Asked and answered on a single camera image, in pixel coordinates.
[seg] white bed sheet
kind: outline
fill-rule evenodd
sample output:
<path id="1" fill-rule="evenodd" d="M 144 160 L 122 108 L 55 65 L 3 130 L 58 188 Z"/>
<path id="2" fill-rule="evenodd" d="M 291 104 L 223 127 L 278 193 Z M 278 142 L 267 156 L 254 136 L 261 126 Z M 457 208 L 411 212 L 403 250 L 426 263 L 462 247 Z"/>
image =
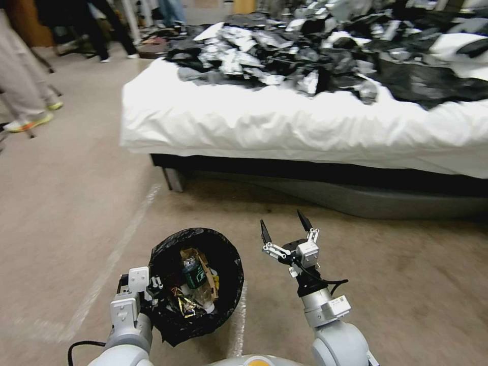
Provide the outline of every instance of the white bed sheet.
<path id="1" fill-rule="evenodd" d="M 314 98 L 283 86 L 197 86 L 155 60 L 123 89 L 120 144 L 135 153 L 413 168 L 488 178 L 488 100 L 430 111 L 380 87 Z"/>

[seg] sneaker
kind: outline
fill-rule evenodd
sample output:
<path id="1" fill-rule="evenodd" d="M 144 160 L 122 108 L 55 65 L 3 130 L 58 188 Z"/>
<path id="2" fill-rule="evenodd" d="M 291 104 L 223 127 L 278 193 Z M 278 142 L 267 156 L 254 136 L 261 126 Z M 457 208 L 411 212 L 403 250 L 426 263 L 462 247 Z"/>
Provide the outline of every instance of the sneaker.
<path id="1" fill-rule="evenodd" d="M 31 128 L 42 125 L 44 123 L 48 123 L 50 120 L 52 120 L 53 115 L 52 113 L 47 112 L 44 117 L 33 120 L 33 121 L 28 121 L 24 119 L 22 122 L 19 122 L 18 120 L 15 120 L 13 122 L 10 122 L 8 125 L 4 126 L 4 130 L 9 131 L 9 132 L 22 132 L 22 131 L 27 131 L 30 130 Z"/>
<path id="2" fill-rule="evenodd" d="M 54 103 L 54 104 L 48 104 L 47 105 L 47 109 L 49 109 L 49 110 L 58 110 L 62 106 L 64 106 L 64 103 L 62 101 L 59 101 L 59 102 Z"/>

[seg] person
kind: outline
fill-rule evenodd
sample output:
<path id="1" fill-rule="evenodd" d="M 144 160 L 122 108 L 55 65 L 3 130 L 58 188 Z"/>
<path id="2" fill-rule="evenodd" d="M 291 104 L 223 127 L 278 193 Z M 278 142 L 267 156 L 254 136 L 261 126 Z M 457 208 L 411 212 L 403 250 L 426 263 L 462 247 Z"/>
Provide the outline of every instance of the person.
<path id="1" fill-rule="evenodd" d="M 159 9 L 165 26 L 171 27 L 176 23 L 186 24 L 185 12 L 179 0 L 159 0 Z"/>
<path id="2" fill-rule="evenodd" d="M 57 110 L 63 103 L 49 87 L 45 74 L 26 44 L 10 27 L 0 1 L 0 89 L 16 114 L 4 130 L 21 132 L 52 120 L 46 110 Z"/>
<path id="3" fill-rule="evenodd" d="M 121 24 L 119 18 L 114 13 L 107 0 L 73 0 L 73 5 L 75 6 L 74 10 L 77 14 L 79 26 L 88 34 L 93 48 L 100 57 L 100 62 L 110 62 L 110 57 L 107 47 L 105 46 L 102 30 L 93 17 L 88 3 L 95 6 L 107 17 L 108 22 L 112 25 L 115 35 L 127 52 L 127 58 L 139 58 L 136 47 L 132 43 L 127 31 L 124 29 L 124 26 Z"/>

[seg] yellow sneaker sole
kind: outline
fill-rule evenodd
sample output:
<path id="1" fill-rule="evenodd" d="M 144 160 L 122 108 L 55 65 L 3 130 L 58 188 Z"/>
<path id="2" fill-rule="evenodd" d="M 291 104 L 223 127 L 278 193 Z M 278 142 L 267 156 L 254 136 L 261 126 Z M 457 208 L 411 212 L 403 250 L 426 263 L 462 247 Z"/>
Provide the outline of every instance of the yellow sneaker sole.
<path id="1" fill-rule="evenodd" d="M 27 131 L 27 130 L 30 130 L 31 128 L 36 127 L 36 126 L 42 125 L 44 123 L 48 123 L 49 121 L 52 120 L 52 118 L 53 118 L 52 113 L 47 113 L 44 118 L 38 119 L 36 121 L 29 122 L 28 124 L 26 124 L 26 125 L 18 128 L 18 129 L 11 129 L 11 130 L 8 130 L 8 131 L 9 132 L 23 132 L 23 131 Z"/>
<path id="2" fill-rule="evenodd" d="M 63 102 L 58 102 L 56 104 L 51 104 L 50 106 L 47 106 L 47 109 L 49 110 L 58 110 L 64 105 Z"/>

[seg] plastic bottle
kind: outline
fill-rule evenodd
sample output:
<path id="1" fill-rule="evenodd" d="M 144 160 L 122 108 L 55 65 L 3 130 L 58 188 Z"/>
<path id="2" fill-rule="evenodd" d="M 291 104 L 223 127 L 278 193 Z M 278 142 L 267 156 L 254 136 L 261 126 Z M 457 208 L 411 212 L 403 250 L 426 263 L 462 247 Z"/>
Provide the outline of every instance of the plastic bottle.
<path id="1" fill-rule="evenodd" d="M 193 300 L 202 305 L 207 314 L 214 311 L 210 284 L 198 257 L 183 258 L 183 275 L 192 291 Z"/>

